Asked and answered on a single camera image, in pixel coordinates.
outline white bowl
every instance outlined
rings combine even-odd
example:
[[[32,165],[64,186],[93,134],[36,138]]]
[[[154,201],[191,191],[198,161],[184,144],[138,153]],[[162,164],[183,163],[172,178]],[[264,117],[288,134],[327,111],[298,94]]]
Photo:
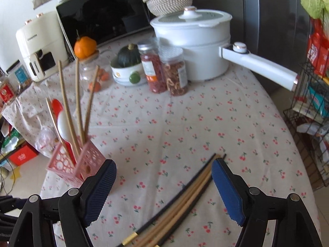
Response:
[[[115,57],[111,60],[111,68],[112,68],[113,78],[119,84],[125,86],[137,86],[147,82],[142,63],[139,63],[131,67],[120,68],[120,66],[117,63],[117,57]],[[129,78],[131,74],[133,74],[134,72],[139,73],[140,81],[138,83],[133,84],[130,82]]]

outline red package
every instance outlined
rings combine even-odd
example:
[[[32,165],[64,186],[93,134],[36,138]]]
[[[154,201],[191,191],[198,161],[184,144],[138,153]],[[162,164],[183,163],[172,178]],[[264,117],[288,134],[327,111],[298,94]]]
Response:
[[[315,19],[312,24],[315,31],[308,40],[307,58],[315,68],[314,73],[325,76],[329,67],[329,41],[323,34],[321,21]]]
[[[26,163],[39,154],[39,152],[28,143],[24,143],[21,148],[15,151],[9,159],[17,166]]]

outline microwave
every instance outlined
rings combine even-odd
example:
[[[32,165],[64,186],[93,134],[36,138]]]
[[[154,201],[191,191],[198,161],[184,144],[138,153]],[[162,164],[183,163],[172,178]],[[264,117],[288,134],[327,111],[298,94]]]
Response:
[[[56,11],[72,61],[78,36],[88,36],[101,46],[150,29],[154,18],[142,0],[62,0]]]

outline white appliance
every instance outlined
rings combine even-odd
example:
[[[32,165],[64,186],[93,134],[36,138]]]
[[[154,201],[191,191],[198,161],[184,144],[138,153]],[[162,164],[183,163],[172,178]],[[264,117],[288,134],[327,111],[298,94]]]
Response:
[[[35,82],[58,72],[58,60],[68,64],[63,32],[55,11],[38,14],[16,32],[27,71]]]
[[[230,45],[231,19],[226,12],[188,6],[184,12],[157,17],[150,24],[160,44],[184,49],[188,80],[208,80],[222,75],[231,61],[294,90],[297,73],[251,54],[245,44]]]

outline spice jar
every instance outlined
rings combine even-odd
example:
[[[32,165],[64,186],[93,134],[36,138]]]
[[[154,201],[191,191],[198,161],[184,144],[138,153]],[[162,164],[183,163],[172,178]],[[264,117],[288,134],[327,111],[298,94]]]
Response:
[[[19,60],[17,60],[13,65],[7,69],[7,74],[9,76],[13,75],[13,77],[17,78],[21,85],[21,92],[30,86],[32,83],[32,79],[27,73],[25,67]]]
[[[162,72],[156,39],[142,40],[137,45],[150,90],[157,94],[165,92],[167,85]]]
[[[187,74],[183,49],[179,47],[161,47],[160,59],[168,90],[172,96],[182,96],[187,93]]]

